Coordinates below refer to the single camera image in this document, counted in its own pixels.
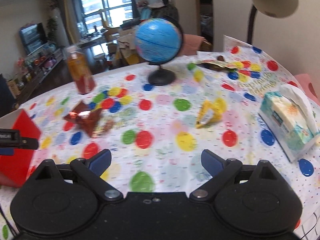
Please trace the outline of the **shiny red brown snack bag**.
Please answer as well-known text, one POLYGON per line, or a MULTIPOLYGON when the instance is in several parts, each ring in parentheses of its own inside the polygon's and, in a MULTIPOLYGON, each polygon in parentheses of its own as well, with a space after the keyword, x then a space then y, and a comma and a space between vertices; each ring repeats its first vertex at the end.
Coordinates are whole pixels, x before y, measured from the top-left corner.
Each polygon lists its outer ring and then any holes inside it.
POLYGON ((102 109, 91 110, 82 100, 63 118, 75 125, 91 138, 101 118, 102 109))

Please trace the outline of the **yellow crumpled snack packet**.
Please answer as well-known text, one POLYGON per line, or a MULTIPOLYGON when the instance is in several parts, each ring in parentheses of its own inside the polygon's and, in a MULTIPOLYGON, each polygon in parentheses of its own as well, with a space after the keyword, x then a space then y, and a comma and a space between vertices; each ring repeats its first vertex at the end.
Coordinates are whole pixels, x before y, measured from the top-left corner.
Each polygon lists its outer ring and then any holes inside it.
POLYGON ((214 101, 204 100, 196 118, 195 127, 201 128, 221 121, 226 110, 227 103, 222 98, 216 98, 214 101))

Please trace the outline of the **colourful balloon tablecloth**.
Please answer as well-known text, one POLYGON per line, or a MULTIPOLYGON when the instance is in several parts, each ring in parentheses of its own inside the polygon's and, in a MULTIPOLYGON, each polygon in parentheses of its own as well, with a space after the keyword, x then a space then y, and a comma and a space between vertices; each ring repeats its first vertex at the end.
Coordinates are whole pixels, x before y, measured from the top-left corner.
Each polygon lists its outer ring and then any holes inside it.
POLYGON ((216 54, 199 53, 165 65, 176 74, 167 86, 149 84, 154 68, 141 63, 95 75, 97 86, 87 95, 69 83, 28 100, 22 108, 42 133, 29 172, 44 159, 70 163, 108 148, 112 164, 101 177, 121 192, 190 193, 210 178, 200 163, 204 149, 244 164, 266 159, 303 204, 296 234, 319 239, 319 143, 291 163, 258 114, 267 92, 284 84, 299 87, 299 81, 264 51, 234 38, 225 37, 222 55, 237 70, 201 68, 199 60, 216 54), (227 103, 221 121, 196 128, 204 100, 216 98, 227 103), (91 138, 63 118, 81 100, 91 110, 102 109, 91 138))

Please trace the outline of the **long low TV cabinet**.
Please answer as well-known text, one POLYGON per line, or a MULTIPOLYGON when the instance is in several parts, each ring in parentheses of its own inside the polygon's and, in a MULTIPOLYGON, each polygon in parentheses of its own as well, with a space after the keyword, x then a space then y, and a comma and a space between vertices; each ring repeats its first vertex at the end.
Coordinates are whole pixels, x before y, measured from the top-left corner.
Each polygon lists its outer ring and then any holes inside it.
POLYGON ((63 49, 48 54, 45 58, 39 59, 39 64, 35 65, 33 72, 28 72, 23 78, 7 80, 7 86, 17 103, 22 104, 28 100, 31 94, 40 86, 47 76, 64 60, 63 49))

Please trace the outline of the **tissue box pack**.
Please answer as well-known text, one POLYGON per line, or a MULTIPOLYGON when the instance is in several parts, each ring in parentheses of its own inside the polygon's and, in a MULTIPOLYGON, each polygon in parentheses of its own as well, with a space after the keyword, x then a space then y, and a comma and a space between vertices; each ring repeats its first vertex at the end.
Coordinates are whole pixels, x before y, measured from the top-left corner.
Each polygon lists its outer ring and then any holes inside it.
POLYGON ((276 137, 289 162, 306 154, 319 139, 319 129, 308 97, 286 84, 267 92, 259 115, 276 137))

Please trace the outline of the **orange red tea bottle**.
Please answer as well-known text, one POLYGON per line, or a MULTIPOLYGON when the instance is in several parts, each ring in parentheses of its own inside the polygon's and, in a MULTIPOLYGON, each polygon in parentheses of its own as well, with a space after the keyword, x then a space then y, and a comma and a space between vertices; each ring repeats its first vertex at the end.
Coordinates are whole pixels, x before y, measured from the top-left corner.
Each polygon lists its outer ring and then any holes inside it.
POLYGON ((79 94, 88 94, 95 88, 95 81, 84 53, 76 45, 66 48, 67 66, 79 94))

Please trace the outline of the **flat screen television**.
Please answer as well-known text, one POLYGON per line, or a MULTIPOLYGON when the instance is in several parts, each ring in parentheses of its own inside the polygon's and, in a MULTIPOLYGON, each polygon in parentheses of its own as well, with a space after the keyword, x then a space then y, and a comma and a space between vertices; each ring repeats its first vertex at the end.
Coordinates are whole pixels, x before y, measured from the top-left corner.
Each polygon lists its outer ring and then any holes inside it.
POLYGON ((31 24, 19 31, 22 46, 27 55, 38 50, 48 42, 42 23, 31 24))

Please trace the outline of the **opened wrapper far right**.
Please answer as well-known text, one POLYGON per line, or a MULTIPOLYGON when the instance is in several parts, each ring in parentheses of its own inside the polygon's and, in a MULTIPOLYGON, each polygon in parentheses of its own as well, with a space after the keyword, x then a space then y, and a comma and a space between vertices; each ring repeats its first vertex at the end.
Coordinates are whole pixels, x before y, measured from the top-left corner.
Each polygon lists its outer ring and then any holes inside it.
POLYGON ((218 56, 217 59, 199 60, 197 64, 200 67, 214 71, 231 72, 237 70, 237 66, 226 62, 222 55, 218 56))

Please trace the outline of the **round coffee table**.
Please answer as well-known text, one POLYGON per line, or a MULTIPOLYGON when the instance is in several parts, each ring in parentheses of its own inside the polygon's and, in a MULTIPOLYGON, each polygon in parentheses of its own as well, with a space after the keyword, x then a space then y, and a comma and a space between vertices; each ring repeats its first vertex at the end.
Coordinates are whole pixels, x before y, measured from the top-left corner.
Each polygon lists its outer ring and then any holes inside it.
POLYGON ((105 34, 107 31, 93 33, 86 38, 81 39, 76 46, 81 49, 89 49, 93 56, 106 55, 102 43, 105 43, 105 34))

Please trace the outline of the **sofa with white cover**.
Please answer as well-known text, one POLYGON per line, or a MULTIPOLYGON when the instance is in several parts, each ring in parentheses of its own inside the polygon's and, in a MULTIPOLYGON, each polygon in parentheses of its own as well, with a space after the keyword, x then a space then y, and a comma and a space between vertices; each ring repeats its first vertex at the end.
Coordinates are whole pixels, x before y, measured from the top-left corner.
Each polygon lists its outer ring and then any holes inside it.
POLYGON ((134 18, 123 23, 118 29, 116 55, 112 61, 115 68, 139 64, 145 60, 136 50, 135 34, 139 25, 145 20, 134 18))

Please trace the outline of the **wooden dining chair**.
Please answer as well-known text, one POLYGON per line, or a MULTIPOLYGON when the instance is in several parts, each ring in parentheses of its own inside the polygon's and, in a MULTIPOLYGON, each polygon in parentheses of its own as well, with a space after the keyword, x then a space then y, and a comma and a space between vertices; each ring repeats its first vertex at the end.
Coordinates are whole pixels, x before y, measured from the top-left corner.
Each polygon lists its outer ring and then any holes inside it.
POLYGON ((196 55, 198 51, 212 51, 213 45, 204 37, 192 34, 183 35, 183 44, 178 56, 196 55))

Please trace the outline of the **blue desk globe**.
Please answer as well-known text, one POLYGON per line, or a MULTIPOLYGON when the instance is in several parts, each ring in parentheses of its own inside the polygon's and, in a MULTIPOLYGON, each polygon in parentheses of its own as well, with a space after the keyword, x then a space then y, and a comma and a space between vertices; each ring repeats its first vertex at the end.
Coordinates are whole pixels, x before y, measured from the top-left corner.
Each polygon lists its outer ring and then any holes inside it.
POLYGON ((165 86, 176 80, 176 74, 162 65, 180 53, 183 42, 183 30, 170 16, 150 18, 138 26, 135 31, 136 51, 149 65, 158 67, 149 74, 149 84, 165 86))

